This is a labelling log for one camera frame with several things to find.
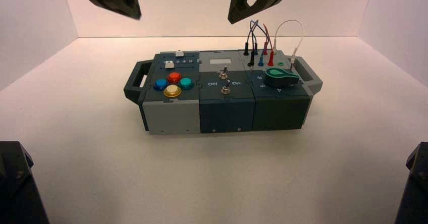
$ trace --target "teal button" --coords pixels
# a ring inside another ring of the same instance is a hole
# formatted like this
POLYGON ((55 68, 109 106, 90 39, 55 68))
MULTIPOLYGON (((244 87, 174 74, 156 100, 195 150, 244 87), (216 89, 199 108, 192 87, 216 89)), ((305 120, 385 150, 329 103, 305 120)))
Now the teal button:
POLYGON ((182 89, 191 89, 193 87, 193 82, 189 78, 182 78, 178 84, 182 89))

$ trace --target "panel screw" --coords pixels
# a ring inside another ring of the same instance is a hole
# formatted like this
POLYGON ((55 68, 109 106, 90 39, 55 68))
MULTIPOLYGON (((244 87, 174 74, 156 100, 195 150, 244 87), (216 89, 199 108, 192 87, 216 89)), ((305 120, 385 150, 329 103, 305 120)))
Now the panel screw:
POLYGON ((24 172, 23 171, 18 171, 15 174, 15 179, 18 180, 18 179, 22 178, 22 176, 24 176, 24 172))

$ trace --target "small white button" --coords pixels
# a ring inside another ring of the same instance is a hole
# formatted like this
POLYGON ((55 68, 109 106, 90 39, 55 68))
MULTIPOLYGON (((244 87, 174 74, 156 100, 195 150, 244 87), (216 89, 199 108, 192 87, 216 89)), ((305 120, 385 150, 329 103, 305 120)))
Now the small white button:
POLYGON ((184 52, 181 51, 181 50, 178 50, 178 51, 175 52, 175 56, 176 57, 184 57, 184 52))
POLYGON ((165 62, 165 68, 166 69, 173 69, 175 67, 174 62, 173 61, 166 61, 165 62))

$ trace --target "carrying handle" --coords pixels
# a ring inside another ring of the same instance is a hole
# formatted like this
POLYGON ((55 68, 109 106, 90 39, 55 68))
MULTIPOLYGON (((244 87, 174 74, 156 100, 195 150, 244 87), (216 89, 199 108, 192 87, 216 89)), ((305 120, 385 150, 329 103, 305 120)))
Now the carrying handle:
POLYGON ((141 81, 143 80, 144 75, 148 74, 152 63, 153 60, 137 62, 134 70, 132 70, 132 73, 129 76, 128 82, 126 82, 125 88, 123 89, 126 98, 136 104, 138 104, 140 93, 144 90, 144 87, 140 87, 141 81))
POLYGON ((321 90, 323 81, 302 57, 296 57, 293 67, 300 75, 300 78, 305 82, 305 85, 311 89, 313 94, 316 94, 321 90))

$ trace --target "blue button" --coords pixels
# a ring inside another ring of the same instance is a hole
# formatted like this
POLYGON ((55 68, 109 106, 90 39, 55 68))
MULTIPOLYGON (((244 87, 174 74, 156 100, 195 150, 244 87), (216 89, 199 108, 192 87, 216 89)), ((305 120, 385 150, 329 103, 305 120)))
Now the blue button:
POLYGON ((166 79, 158 79, 153 85, 153 89, 162 91, 168 86, 168 81, 166 79))
POLYGON ((193 82, 189 78, 182 78, 178 84, 182 89, 191 89, 193 87, 193 82))

